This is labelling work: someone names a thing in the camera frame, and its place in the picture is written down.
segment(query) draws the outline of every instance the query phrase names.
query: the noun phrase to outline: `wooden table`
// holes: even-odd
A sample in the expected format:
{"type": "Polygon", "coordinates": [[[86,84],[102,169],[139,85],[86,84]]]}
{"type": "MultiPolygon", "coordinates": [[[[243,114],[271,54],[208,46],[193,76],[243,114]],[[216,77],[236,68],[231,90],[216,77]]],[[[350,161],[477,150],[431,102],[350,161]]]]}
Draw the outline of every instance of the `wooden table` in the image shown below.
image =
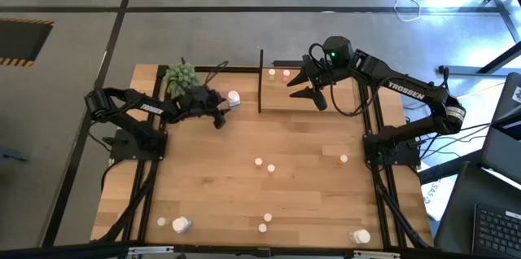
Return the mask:
{"type": "MultiPolygon", "coordinates": [[[[157,68],[136,66],[131,87],[150,95],[157,68]]],[[[336,112],[318,112],[311,100],[294,102],[287,97],[288,90],[280,79],[270,81],[267,74],[262,78],[262,113],[257,111],[258,74],[220,73],[210,86],[223,95],[237,90],[242,100],[239,109],[226,115],[222,129],[215,129],[207,117],[167,125],[168,147],[158,169],[146,241],[382,248],[372,177],[363,161],[362,116],[347,118],[336,112]],[[348,163],[337,165],[342,154],[348,155],[348,163]],[[261,169],[254,165],[257,157],[265,162],[261,169]],[[275,165],[273,174],[266,170],[268,164],[275,165]],[[261,234],[257,227],[265,213],[271,213],[273,221],[261,234]],[[158,217],[172,221],[179,216],[193,222],[185,234],[156,224],[158,217]],[[356,246],[348,233],[361,228],[371,233],[371,241],[356,246]]],[[[381,89],[379,95],[385,124],[405,123],[399,95],[387,89],[381,89]]],[[[355,108],[360,103],[356,82],[343,81],[338,90],[335,88],[335,99],[345,109],[355,108]]],[[[144,112],[129,113],[143,120],[147,116],[144,112]]],[[[92,239],[104,235],[125,209],[136,164],[122,162],[107,175],[92,239]]],[[[418,177],[405,166],[395,166],[394,174],[401,210],[432,244],[418,177]]],[[[133,239],[140,217],[138,209],[133,239]]],[[[397,244],[388,210],[387,223],[392,243],[397,244]]]]}

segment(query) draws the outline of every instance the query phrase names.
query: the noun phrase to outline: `green plant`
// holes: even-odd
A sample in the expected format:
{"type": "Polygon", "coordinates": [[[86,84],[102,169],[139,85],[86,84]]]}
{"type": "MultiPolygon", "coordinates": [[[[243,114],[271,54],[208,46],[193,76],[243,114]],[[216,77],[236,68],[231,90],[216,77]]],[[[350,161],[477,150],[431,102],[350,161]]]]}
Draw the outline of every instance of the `green plant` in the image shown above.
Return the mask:
{"type": "Polygon", "coordinates": [[[169,66],[164,78],[168,84],[167,92],[170,93],[172,99],[183,96],[186,90],[199,85],[194,66],[185,63],[183,59],[182,63],[169,66]]]}

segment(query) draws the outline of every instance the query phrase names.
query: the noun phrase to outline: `wooden tabletop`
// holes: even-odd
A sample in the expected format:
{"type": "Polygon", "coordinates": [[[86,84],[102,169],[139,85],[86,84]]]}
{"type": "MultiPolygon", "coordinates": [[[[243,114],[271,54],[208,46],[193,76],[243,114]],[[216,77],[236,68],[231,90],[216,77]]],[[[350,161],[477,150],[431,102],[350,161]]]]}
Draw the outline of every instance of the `wooden tabletop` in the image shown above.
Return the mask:
{"type": "MultiPolygon", "coordinates": [[[[131,87],[150,95],[157,67],[138,65],[131,87]]],[[[263,109],[259,113],[258,74],[220,73],[210,86],[223,95],[237,90],[241,97],[240,108],[226,115],[222,129],[215,129],[212,119],[207,117],[167,125],[168,147],[155,182],[148,243],[302,248],[383,246],[372,177],[363,162],[362,117],[318,112],[311,100],[304,103],[300,100],[305,99],[299,99],[294,105],[294,99],[287,97],[292,91],[285,90],[280,81],[269,81],[263,75],[263,109]],[[274,99],[280,95],[284,95],[284,101],[274,99]],[[345,165],[337,165],[342,154],[349,160],[345,165]],[[264,160],[260,169],[254,165],[257,157],[264,160]],[[266,169],[269,164],[275,165],[272,174],[266,169]],[[268,231],[261,234],[257,227],[265,213],[271,213],[273,221],[267,223],[268,231]],[[185,234],[177,234],[171,226],[157,226],[159,217],[172,221],[180,216],[192,221],[185,234]],[[370,232],[371,241],[356,246],[348,234],[361,228],[370,232]]],[[[355,81],[346,82],[348,85],[342,84],[338,91],[335,88],[335,99],[346,110],[352,110],[360,103],[358,89],[355,81]]],[[[385,124],[405,123],[399,95],[387,89],[382,89],[379,95],[385,124]]],[[[147,116],[143,112],[129,113],[143,120],[147,116]]],[[[406,167],[393,168],[401,209],[414,229],[431,244],[419,180],[406,167]]],[[[125,209],[135,169],[136,161],[129,160],[107,175],[92,239],[104,235],[125,209]]],[[[139,209],[132,238],[137,237],[140,217],[139,209]]],[[[392,214],[388,210],[387,221],[392,242],[396,244],[392,214]]]]}

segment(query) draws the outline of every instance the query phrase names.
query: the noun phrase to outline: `concrete floor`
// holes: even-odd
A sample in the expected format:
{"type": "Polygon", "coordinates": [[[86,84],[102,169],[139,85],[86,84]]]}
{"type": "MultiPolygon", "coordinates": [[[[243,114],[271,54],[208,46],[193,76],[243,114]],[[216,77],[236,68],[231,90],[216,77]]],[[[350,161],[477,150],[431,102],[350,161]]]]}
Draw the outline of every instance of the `concrete floor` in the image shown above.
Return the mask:
{"type": "MultiPolygon", "coordinates": [[[[479,7],[483,0],[419,0],[424,7],[479,7]]],[[[502,0],[516,27],[521,11],[515,0],[502,0]]],[[[0,0],[5,6],[112,6],[121,0],[0,0]]],[[[345,6],[392,7],[395,0],[130,0],[149,6],[345,6]]],[[[486,7],[496,7],[490,2],[486,7]]],[[[74,137],[85,112],[83,96],[97,77],[116,18],[114,13],[0,13],[1,17],[54,20],[55,27],[31,68],[0,67],[0,143],[29,153],[21,164],[0,160],[0,249],[39,245],[51,207],[68,164],[74,137]]],[[[193,64],[257,65],[298,59],[313,42],[344,35],[360,48],[385,60],[397,71],[440,83],[441,64],[482,66],[514,44],[498,14],[423,15],[401,23],[395,14],[319,13],[149,13],[127,14],[120,31],[105,86],[125,88],[135,64],[172,64],[185,56],[193,64]]],[[[519,61],[510,66],[519,66],[519,61]]],[[[462,95],[504,81],[453,77],[451,92],[462,95]]],[[[486,94],[463,100],[464,126],[490,120],[497,99],[486,94]]],[[[404,98],[404,105],[413,105],[404,98]]],[[[427,109],[407,112],[411,119],[427,109]]],[[[93,133],[112,135],[111,125],[93,133]]],[[[480,147],[482,139],[449,147],[462,154],[480,147]]],[[[435,165],[451,156],[425,160],[435,165]]],[[[99,202],[99,181],[107,153],[87,141],[69,198],[57,244],[85,243],[99,202]]]]}

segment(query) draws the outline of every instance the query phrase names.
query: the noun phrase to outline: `small white object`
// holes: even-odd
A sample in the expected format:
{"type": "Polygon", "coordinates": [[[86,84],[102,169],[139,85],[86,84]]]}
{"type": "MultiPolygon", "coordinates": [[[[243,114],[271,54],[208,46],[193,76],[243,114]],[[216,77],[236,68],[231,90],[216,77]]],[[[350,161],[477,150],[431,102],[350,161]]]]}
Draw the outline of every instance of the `small white object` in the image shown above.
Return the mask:
{"type": "Polygon", "coordinates": [[[261,158],[256,158],[256,159],[255,159],[255,165],[256,165],[257,167],[260,167],[260,166],[262,165],[262,159],[261,159],[261,158]]]}
{"type": "Polygon", "coordinates": [[[268,227],[266,226],[266,224],[261,223],[259,225],[259,232],[265,233],[267,230],[268,230],[268,227]]]}
{"type": "Polygon", "coordinates": [[[180,217],[172,222],[172,228],[178,234],[182,234],[188,230],[191,224],[192,222],[186,219],[186,217],[180,217]]]}
{"type": "Polygon", "coordinates": [[[167,223],[169,223],[169,220],[164,217],[157,218],[157,225],[158,226],[166,226],[167,223]]]}
{"type": "Polygon", "coordinates": [[[276,71],[275,71],[274,68],[271,68],[271,69],[268,71],[268,74],[269,74],[269,80],[270,80],[270,81],[275,80],[275,73],[276,73],[276,71]]]}
{"type": "Polygon", "coordinates": [[[269,213],[267,213],[267,214],[264,215],[264,220],[265,220],[265,222],[271,222],[271,218],[273,218],[273,217],[272,217],[271,214],[269,214],[269,213]]]}
{"type": "Polygon", "coordinates": [[[237,93],[237,91],[228,92],[228,104],[230,105],[230,108],[241,104],[241,98],[239,97],[239,93],[237,93]]]}
{"type": "Polygon", "coordinates": [[[367,244],[371,240],[371,235],[367,230],[357,230],[350,233],[349,236],[355,244],[367,244]]]}

